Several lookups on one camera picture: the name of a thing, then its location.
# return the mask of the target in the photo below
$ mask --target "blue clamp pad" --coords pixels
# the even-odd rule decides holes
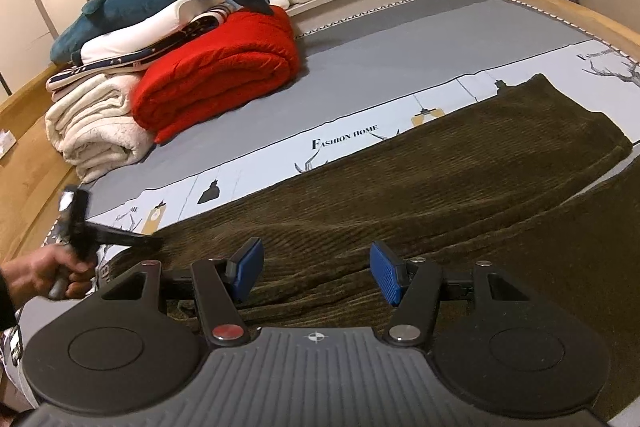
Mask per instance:
[[[243,302],[249,296],[264,265],[262,241],[252,237],[226,262],[225,276],[231,298]]]
[[[369,250],[369,266],[386,301],[398,306],[410,282],[405,262],[385,243],[375,241]]]

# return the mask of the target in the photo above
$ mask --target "red folded blanket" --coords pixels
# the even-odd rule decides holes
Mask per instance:
[[[240,10],[160,58],[132,93],[133,118],[163,143],[292,80],[300,68],[286,12]]]

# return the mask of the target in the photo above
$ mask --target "red button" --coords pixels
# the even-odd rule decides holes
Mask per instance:
[[[221,324],[211,331],[219,341],[234,341],[244,335],[244,329],[237,324]]]

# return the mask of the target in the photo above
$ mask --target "white folded sheet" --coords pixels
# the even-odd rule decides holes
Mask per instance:
[[[62,154],[76,166],[78,178],[89,183],[107,172],[139,162],[154,143],[132,116],[100,118],[79,122],[66,134]]]
[[[76,124],[129,114],[129,93],[141,77],[141,73],[92,76],[49,108],[45,115],[47,139],[62,151],[69,128]]]
[[[194,17],[226,0],[177,0],[141,23],[106,33],[80,50],[83,64],[142,50],[184,28]]]

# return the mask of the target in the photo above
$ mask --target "black device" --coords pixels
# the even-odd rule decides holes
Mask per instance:
[[[67,185],[60,196],[58,242],[62,245],[70,245],[80,261],[87,261],[94,257],[100,245],[148,246],[154,249],[162,246],[162,240],[159,237],[87,222],[89,197],[87,190],[76,185]],[[49,292],[49,299],[59,301],[65,297],[69,286],[68,277],[68,269],[60,267],[56,282]]]
[[[42,328],[23,370],[42,405],[36,426],[575,426],[609,357],[596,333],[489,262],[452,273],[399,259],[384,243],[370,268],[398,309],[371,328],[270,328],[236,311],[262,269],[250,239],[230,259],[129,269]],[[194,334],[164,313],[193,298]],[[471,312],[432,335],[441,301]]]

